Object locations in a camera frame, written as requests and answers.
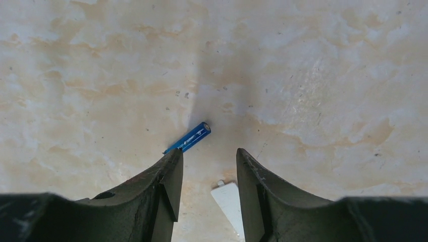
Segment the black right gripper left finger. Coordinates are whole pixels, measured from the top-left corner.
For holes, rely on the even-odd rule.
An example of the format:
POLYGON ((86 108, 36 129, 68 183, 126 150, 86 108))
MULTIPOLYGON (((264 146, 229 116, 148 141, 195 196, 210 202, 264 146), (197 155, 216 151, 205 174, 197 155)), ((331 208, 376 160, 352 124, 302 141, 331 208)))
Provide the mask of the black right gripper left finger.
POLYGON ((178 221, 183 153, 92 199, 2 194, 1 241, 170 241, 178 221))

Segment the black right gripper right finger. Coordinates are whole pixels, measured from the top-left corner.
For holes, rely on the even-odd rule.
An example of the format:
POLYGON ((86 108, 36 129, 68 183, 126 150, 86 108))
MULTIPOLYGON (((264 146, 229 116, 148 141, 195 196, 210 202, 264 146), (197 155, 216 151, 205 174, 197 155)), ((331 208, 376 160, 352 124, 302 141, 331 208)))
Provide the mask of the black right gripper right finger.
POLYGON ((285 181, 245 149, 236 162, 246 241, 427 241, 427 197, 331 201, 285 181))

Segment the white battery cover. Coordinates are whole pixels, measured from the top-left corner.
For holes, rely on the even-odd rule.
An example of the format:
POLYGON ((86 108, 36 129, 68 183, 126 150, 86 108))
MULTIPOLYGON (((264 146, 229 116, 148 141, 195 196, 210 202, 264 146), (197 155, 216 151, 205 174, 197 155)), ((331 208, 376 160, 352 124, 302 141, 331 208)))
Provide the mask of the white battery cover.
POLYGON ((217 186, 212 189, 211 196, 218 204, 227 220, 235 230, 240 241, 245 241, 239 189, 236 183, 225 183, 223 180, 217 182, 217 186))

